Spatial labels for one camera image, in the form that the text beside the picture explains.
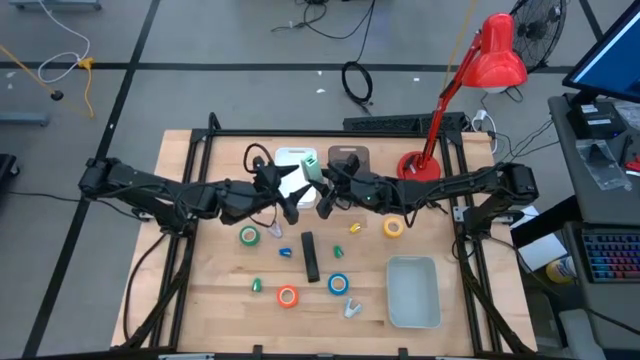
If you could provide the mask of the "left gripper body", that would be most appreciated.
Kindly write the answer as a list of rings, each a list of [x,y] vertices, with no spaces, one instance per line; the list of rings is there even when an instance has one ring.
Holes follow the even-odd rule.
[[[225,179],[219,183],[219,220],[233,225],[270,206],[281,208],[286,196],[279,190],[282,178],[271,178],[275,163],[256,163],[250,171],[253,181]]]

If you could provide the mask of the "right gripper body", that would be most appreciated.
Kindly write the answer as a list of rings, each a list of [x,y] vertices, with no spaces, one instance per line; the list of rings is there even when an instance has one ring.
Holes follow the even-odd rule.
[[[336,192],[334,206],[392,207],[396,205],[393,183],[387,177],[364,172],[345,173],[345,191]]]

